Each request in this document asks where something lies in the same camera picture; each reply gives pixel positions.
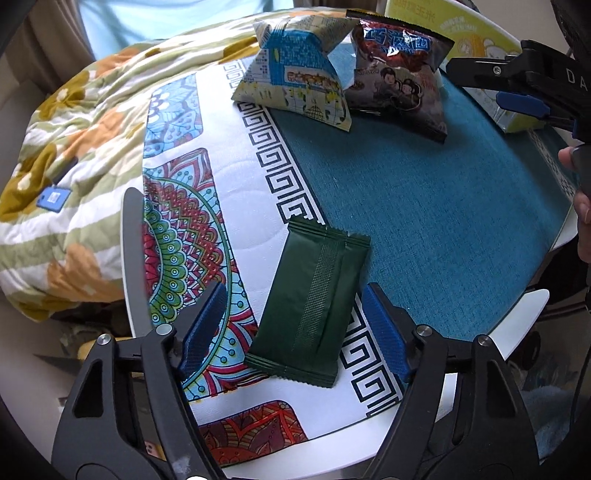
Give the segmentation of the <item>person's right hand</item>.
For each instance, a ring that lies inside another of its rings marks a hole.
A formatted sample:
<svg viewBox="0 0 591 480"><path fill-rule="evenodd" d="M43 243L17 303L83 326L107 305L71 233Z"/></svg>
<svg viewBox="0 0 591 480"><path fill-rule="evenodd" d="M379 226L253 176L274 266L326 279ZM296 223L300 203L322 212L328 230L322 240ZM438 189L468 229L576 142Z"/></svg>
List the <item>person's right hand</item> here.
<svg viewBox="0 0 591 480"><path fill-rule="evenodd" d="M566 147L558 152L560 163L570 170L575 170L572 161L573 147ZM591 260L591 225L590 225L590 198L581 190L577 190L573 199L573 208L578 219L578 255L585 263Z"/></svg>

